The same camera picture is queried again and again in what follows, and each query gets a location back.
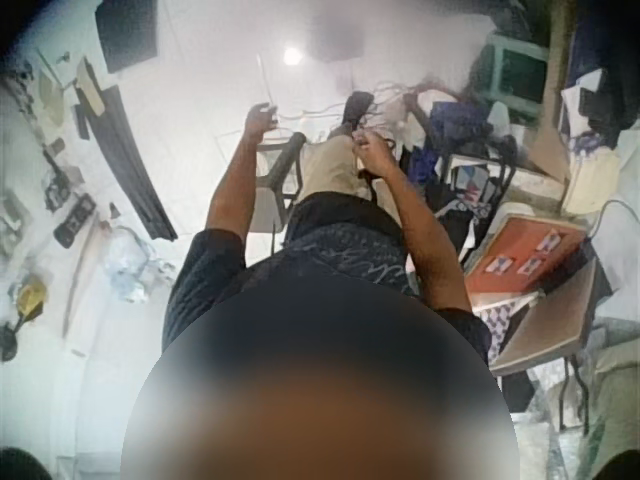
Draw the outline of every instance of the cable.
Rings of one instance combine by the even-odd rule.
[[[589,238],[595,237],[598,231],[600,230],[600,225],[602,224],[602,218],[604,217],[604,212],[607,209],[607,207],[612,203],[617,203],[623,206],[624,208],[626,208],[627,211],[633,216],[633,219],[636,221],[636,223],[640,225],[640,218],[638,218],[638,214],[636,214],[635,210],[629,204],[623,202],[622,200],[616,200],[616,199],[607,200],[605,204],[602,206],[602,210],[600,211],[600,216],[598,217],[596,226],[591,231],[592,233],[589,234]]]

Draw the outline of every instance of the khaki pants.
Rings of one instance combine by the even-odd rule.
[[[373,181],[378,197],[378,206],[401,225],[398,209],[389,187],[382,179]],[[316,147],[304,169],[303,187],[298,197],[301,202],[318,192],[346,193],[371,200],[371,191],[364,179],[358,178],[356,156],[353,153],[353,139],[347,135],[333,137]]]

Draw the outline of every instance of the light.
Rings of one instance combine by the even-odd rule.
[[[294,47],[289,47],[284,51],[284,63],[285,65],[298,65],[302,59],[304,58],[304,54]]]

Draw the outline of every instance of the dark shirt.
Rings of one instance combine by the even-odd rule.
[[[344,275],[419,297],[409,285],[406,259],[402,230],[384,210],[339,193],[317,193],[296,206],[284,248],[249,268],[237,235],[205,230],[193,239],[173,287],[163,349],[215,304],[268,280]],[[457,309],[436,313],[486,362],[491,334],[481,320]]]

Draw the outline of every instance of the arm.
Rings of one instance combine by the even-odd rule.
[[[447,232],[402,173],[384,139],[358,132],[355,144],[355,153],[367,170],[382,177],[391,190],[428,305],[435,310],[471,312],[464,274]]]
[[[256,201],[258,145],[264,134],[276,126],[273,120],[276,109],[272,107],[264,110],[267,106],[266,103],[256,105],[249,112],[244,134],[213,194],[207,215],[207,229],[235,233],[243,244],[246,244]]]

